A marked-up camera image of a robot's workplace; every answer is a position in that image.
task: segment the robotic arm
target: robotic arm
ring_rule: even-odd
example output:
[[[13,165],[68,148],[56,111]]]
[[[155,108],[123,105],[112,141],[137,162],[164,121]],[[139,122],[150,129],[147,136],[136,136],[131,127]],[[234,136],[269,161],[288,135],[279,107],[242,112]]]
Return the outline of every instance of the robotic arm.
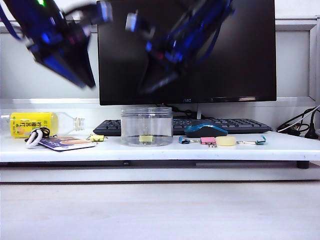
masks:
[[[27,48],[36,62],[81,88],[95,86],[88,56],[91,25],[113,20],[109,2],[99,1],[68,12],[59,10],[54,0],[4,0],[4,3],[29,39]],[[67,21],[75,12],[82,14],[80,21]],[[1,6],[0,19],[13,37],[22,40]]]
[[[198,0],[187,8],[170,32],[129,13],[126,30],[139,34],[146,42],[148,66],[140,83],[141,94],[151,94],[181,77],[192,66],[201,64],[212,52],[224,20],[234,12],[232,0]],[[211,38],[202,56],[200,50]]]

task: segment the blue mouse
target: blue mouse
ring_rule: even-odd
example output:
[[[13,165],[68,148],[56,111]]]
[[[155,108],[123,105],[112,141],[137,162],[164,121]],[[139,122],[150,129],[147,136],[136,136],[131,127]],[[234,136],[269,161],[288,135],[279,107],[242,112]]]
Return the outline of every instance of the blue mouse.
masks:
[[[228,131],[211,123],[187,126],[184,134],[189,138],[218,137],[228,135]]]

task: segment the keyboard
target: keyboard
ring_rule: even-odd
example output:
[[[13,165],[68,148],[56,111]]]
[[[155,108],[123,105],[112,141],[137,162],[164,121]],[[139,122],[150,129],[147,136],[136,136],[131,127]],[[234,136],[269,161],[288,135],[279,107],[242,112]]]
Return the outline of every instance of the keyboard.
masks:
[[[271,130],[268,125],[248,119],[248,118],[235,118],[235,119],[173,119],[173,135],[184,135],[184,129],[187,126],[194,126],[198,124],[213,124],[219,128],[225,129],[229,134],[261,134]],[[121,121],[120,120],[105,120],[97,126],[93,132],[97,135],[104,136],[121,136]]]

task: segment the computer monitor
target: computer monitor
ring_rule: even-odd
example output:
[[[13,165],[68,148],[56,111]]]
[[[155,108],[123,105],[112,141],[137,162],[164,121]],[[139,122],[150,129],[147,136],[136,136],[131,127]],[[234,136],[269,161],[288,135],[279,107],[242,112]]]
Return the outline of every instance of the computer monitor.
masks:
[[[274,0],[233,0],[235,13],[223,22],[205,62],[151,94],[138,91],[148,55],[140,36],[125,30],[127,14],[138,10],[139,16],[169,32],[184,11],[176,0],[110,3],[114,22],[98,26],[101,105],[276,100]]]

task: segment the transparent jar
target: transparent jar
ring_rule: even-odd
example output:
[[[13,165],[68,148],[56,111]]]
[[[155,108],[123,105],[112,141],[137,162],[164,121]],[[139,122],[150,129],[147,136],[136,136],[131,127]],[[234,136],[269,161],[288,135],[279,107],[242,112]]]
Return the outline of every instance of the transparent jar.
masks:
[[[121,142],[127,146],[165,146],[173,141],[171,107],[127,107],[121,111]]]
[[[45,127],[50,129],[50,136],[63,136],[84,130],[84,121],[65,112],[13,112],[1,116],[1,132],[10,132],[14,138],[27,138],[33,129]]]

